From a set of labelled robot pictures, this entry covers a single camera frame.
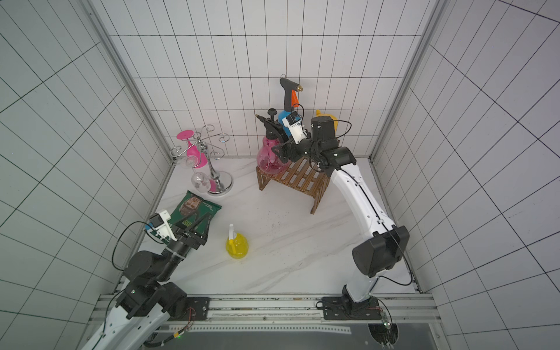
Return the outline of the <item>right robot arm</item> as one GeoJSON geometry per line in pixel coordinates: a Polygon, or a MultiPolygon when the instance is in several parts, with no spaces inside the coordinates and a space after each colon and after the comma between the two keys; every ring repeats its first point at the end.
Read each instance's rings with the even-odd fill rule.
{"type": "Polygon", "coordinates": [[[357,220],[362,241],[352,250],[357,274],[344,286],[343,294],[352,303],[363,303],[384,271],[405,262],[405,248],[410,239],[408,230],[396,226],[381,208],[365,183],[357,160],[347,147],[339,144],[336,126],[340,121],[329,115],[311,119],[311,129],[303,128],[301,119],[289,115],[275,119],[277,111],[270,109],[268,117],[257,119],[267,134],[279,140],[273,153],[283,162],[302,158],[316,163],[340,191],[357,220]]]}

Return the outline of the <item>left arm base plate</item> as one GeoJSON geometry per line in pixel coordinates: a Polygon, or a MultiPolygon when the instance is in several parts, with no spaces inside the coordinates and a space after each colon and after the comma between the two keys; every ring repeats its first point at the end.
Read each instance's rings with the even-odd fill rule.
{"type": "Polygon", "coordinates": [[[209,313],[209,297],[181,298],[174,307],[173,320],[176,321],[205,321],[209,313]]]}

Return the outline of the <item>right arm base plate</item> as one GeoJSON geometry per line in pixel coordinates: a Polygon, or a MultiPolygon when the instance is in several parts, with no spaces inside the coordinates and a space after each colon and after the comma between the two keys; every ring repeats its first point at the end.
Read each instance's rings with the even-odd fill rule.
{"type": "Polygon", "coordinates": [[[383,310],[376,298],[356,303],[348,295],[323,297],[315,304],[328,321],[369,321],[382,320],[383,310]]]}

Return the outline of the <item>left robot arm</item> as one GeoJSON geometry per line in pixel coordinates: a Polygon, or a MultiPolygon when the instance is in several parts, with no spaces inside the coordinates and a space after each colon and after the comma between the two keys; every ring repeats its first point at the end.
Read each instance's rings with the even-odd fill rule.
{"type": "Polygon", "coordinates": [[[183,221],[170,225],[165,213],[153,215],[144,223],[144,232],[164,243],[160,254],[139,251],[124,268],[126,287],[109,302],[104,321],[84,345],[84,349],[155,348],[180,337],[196,321],[209,313],[208,297],[190,297],[171,276],[192,249],[207,242],[208,232],[197,233],[211,214],[199,216],[193,224],[183,221]]]}

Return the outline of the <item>pink pump sprayer bottle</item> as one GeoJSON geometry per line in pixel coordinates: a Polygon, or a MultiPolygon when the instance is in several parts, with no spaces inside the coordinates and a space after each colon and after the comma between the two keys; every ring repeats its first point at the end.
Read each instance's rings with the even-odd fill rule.
{"type": "MultiPolygon", "coordinates": [[[[268,116],[273,117],[275,121],[278,121],[275,116],[278,114],[277,110],[271,108],[268,110],[268,116]]],[[[288,163],[282,163],[280,159],[272,152],[271,148],[283,144],[284,142],[278,142],[277,140],[269,140],[266,136],[262,139],[263,146],[257,155],[258,168],[263,173],[268,175],[277,175],[287,169],[288,163]]]]}

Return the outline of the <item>small yellow spray bottle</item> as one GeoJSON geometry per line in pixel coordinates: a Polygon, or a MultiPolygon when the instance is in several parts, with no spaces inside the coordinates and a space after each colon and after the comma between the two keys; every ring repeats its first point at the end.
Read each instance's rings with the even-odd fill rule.
{"type": "Polygon", "coordinates": [[[249,243],[245,236],[235,231],[234,225],[230,224],[226,241],[226,251],[233,259],[245,258],[249,252],[249,243]]]}

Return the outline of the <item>blue spray bottle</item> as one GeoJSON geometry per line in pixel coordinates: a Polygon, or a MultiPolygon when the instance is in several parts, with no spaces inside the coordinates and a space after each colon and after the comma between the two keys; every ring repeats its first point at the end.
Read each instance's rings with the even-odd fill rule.
{"type": "Polygon", "coordinates": [[[293,82],[292,80],[287,79],[287,77],[280,77],[279,79],[280,85],[284,90],[284,109],[278,115],[278,121],[284,129],[284,132],[291,136],[291,132],[289,128],[287,128],[283,124],[283,120],[288,117],[294,110],[294,104],[296,104],[297,98],[293,98],[294,93],[301,92],[303,88],[299,83],[293,82]]]}

